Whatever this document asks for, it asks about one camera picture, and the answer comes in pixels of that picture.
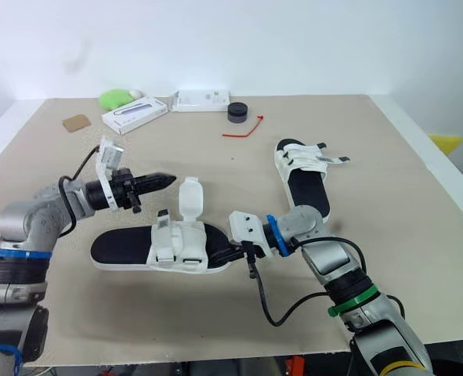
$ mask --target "yellow ring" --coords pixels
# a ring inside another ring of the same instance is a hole
[[[381,371],[379,376],[386,376],[389,372],[395,370],[396,368],[400,367],[414,367],[414,368],[419,368],[421,370],[425,370],[425,366],[419,363],[411,362],[409,360],[401,360],[399,362],[391,363],[388,364],[384,369]]]

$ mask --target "green ring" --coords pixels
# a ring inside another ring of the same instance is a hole
[[[377,287],[375,287],[375,284],[373,284],[367,290],[365,290],[361,294],[357,295],[355,298],[351,298],[347,302],[344,302],[344,303],[339,304],[339,305],[334,305],[333,307],[329,308],[328,309],[328,314],[329,314],[330,317],[336,317],[341,312],[347,311],[348,309],[351,309],[352,307],[358,306],[360,303],[365,302],[367,299],[369,299],[376,292],[379,292],[379,290],[378,290]]]

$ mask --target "white box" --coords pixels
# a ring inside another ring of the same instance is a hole
[[[168,112],[167,105],[158,99],[144,96],[102,115],[105,125],[124,135]]]
[[[227,90],[179,90],[172,97],[171,111],[227,111],[230,92]]]

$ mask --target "red object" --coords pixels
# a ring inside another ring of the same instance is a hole
[[[257,120],[257,123],[255,124],[255,127],[252,128],[250,132],[247,133],[246,135],[229,135],[227,133],[223,133],[222,135],[224,137],[240,137],[240,138],[249,137],[252,134],[252,132],[255,131],[257,127],[259,127],[259,124],[261,124],[261,121],[264,119],[264,115],[258,115],[257,119],[258,120]]]
[[[304,356],[294,355],[288,358],[285,362],[287,364],[287,372],[289,376],[303,376],[304,375]]]

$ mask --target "brown paper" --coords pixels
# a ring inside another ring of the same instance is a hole
[[[69,119],[62,120],[62,124],[68,132],[76,132],[79,129],[88,127],[90,120],[85,115],[76,115]]]

